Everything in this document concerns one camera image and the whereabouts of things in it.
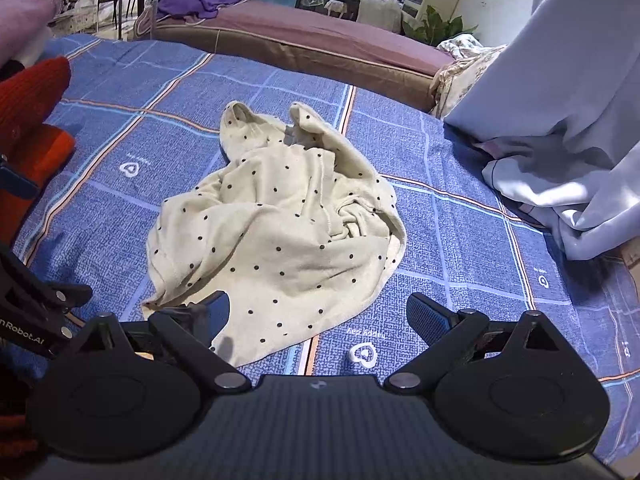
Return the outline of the floral beige pillow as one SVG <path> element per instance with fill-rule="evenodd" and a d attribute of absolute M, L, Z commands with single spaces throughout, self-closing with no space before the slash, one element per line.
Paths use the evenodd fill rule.
<path fill-rule="evenodd" d="M 507 47 L 484 47 L 472 34 L 460 34 L 438 44 L 436 50 L 449 54 L 452 61 L 432 79 L 430 95 L 434 106 L 430 114 L 439 119 L 446 117 Z"/>

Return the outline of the pink fuzzy garment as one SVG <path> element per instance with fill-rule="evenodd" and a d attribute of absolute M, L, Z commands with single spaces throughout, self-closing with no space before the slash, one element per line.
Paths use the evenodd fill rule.
<path fill-rule="evenodd" d="M 1 0 L 1 64 L 34 39 L 60 12 L 62 0 Z"/>

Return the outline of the red orange sleeve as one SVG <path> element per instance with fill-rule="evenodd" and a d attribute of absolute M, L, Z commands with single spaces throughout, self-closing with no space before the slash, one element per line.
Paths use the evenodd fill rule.
<path fill-rule="evenodd" d="M 12 244 L 74 138 L 48 123 L 70 85 L 70 62 L 48 58 L 1 81 L 1 241 Z"/>

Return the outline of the green potted plant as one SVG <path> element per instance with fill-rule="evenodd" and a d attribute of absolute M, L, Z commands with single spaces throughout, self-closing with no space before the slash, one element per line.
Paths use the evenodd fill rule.
<path fill-rule="evenodd" d="M 477 26 L 465 28 L 461 16 L 444 20 L 434 6 L 426 8 L 425 18 L 416 26 L 409 22 L 402 23 L 402 31 L 407 37 L 431 47 L 437 47 L 441 42 L 461 34 L 472 34 L 476 29 Z"/>

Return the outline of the cream polka dot shirt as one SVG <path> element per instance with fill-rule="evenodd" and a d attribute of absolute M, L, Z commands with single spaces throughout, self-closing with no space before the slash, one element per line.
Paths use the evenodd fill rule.
<path fill-rule="evenodd" d="M 228 322 L 209 344 L 241 366 L 366 310 L 401 262 L 407 232 L 393 187 L 304 103 L 282 122 L 233 101 L 220 143 L 227 165 L 160 207 L 142 312 L 224 292 Z"/>

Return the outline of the blue plaid bed sheet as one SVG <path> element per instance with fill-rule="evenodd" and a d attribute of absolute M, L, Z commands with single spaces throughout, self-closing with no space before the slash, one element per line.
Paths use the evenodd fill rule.
<path fill-rule="evenodd" d="M 51 122 L 76 150 L 15 242 L 44 280 L 91 286 L 82 311 L 140 318 L 152 294 L 145 240 L 160 203 L 224 164 L 216 133 L 238 100 L 288 117 L 312 106 L 390 181 L 408 232 L 398 270 L 358 318 L 247 365 L 263 374 L 385 377 L 424 349 L 405 318 L 413 292 L 452 309 L 514 321 L 544 312 L 611 402 L 598 453 L 639 445 L 639 299 L 619 256 L 568 261 L 547 232 L 518 218 L 484 183 L 485 156 L 420 110 L 349 84 L 168 42 L 89 35 L 52 40 L 72 81 Z"/>

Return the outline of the light grey blue duvet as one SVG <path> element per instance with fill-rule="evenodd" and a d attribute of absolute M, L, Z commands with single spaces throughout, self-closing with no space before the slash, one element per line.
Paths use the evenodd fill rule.
<path fill-rule="evenodd" d="M 446 123 L 570 260 L 639 233 L 639 0 L 534 0 Z"/>

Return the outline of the purple cloth on bed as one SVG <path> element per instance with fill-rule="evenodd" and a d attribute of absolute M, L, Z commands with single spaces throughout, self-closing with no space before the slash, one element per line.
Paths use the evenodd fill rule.
<path fill-rule="evenodd" d="M 160 0 L 156 14 L 159 18 L 216 18 L 221 8 L 235 6 L 243 0 Z"/>

